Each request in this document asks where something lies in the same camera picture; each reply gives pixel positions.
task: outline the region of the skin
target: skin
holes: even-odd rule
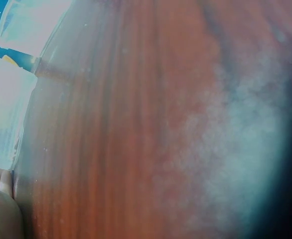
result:
[[[22,216],[12,198],[12,175],[0,170],[0,239],[23,239]]]

